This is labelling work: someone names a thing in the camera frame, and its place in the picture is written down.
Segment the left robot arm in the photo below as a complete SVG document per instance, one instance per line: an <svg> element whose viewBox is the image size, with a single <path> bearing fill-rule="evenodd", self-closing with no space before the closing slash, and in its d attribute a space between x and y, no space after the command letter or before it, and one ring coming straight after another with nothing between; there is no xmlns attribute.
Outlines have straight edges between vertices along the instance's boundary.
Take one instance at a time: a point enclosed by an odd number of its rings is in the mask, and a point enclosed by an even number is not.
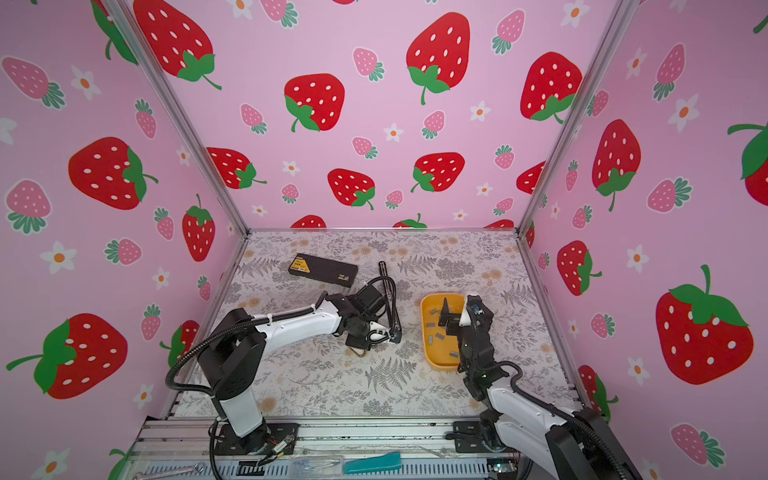
<svg viewBox="0 0 768 480"><path fill-rule="evenodd" d="M399 341L402 326L394 280L379 276L353 294L324 292L308 307L277 314L250 315L234 309L208 337L172 363L165 385L205 394L238 439L263 444L269 428L251 391L262 359L324 335L345 336L346 346L363 352Z"/></svg>

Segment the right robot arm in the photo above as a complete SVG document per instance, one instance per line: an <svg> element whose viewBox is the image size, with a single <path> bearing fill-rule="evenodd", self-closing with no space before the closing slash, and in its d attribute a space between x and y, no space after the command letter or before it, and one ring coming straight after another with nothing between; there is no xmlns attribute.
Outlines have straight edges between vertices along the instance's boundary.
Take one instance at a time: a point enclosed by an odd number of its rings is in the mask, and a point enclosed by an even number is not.
<svg viewBox="0 0 768 480"><path fill-rule="evenodd" d="M456 422L445 438L459 452L516 451L555 479L639 479L640 472L594 409L561 409L524 390L522 368L497 360L491 342L493 312L478 295L453 311L444 299L437 324L458 342L457 372L473 399L477 421Z"/></svg>

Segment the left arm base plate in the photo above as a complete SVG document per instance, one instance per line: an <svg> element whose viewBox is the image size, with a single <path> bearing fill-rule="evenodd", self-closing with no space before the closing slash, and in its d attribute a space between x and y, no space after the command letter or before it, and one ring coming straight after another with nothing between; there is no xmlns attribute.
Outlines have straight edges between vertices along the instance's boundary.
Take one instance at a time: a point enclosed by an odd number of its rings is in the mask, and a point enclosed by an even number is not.
<svg viewBox="0 0 768 480"><path fill-rule="evenodd" d="M282 453L292 455L298 438L299 423L266 422L245 437L224 423L217 431L214 454L217 456L266 455L278 444L284 443Z"/></svg>

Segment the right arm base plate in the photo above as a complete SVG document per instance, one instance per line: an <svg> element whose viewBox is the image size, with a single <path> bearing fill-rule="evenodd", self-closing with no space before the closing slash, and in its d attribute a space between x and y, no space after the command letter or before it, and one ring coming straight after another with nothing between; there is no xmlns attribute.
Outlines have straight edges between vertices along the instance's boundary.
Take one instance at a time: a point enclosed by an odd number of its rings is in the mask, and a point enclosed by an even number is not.
<svg viewBox="0 0 768 480"><path fill-rule="evenodd" d="M479 420L455 421L445 439L454 443L457 453L510 452L488 423Z"/></svg>

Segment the black stapler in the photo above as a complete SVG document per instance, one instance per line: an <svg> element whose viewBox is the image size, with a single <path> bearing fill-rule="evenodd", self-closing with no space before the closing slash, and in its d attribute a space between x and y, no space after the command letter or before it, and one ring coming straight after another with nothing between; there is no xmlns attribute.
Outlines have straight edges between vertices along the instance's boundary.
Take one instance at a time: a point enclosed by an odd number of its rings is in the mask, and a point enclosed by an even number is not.
<svg viewBox="0 0 768 480"><path fill-rule="evenodd" d="M403 330L396 306L396 283L389 275L385 261L380 261L378 263L378 268L386 296L385 312L389 322L389 341L394 344L399 344L402 340Z"/></svg>

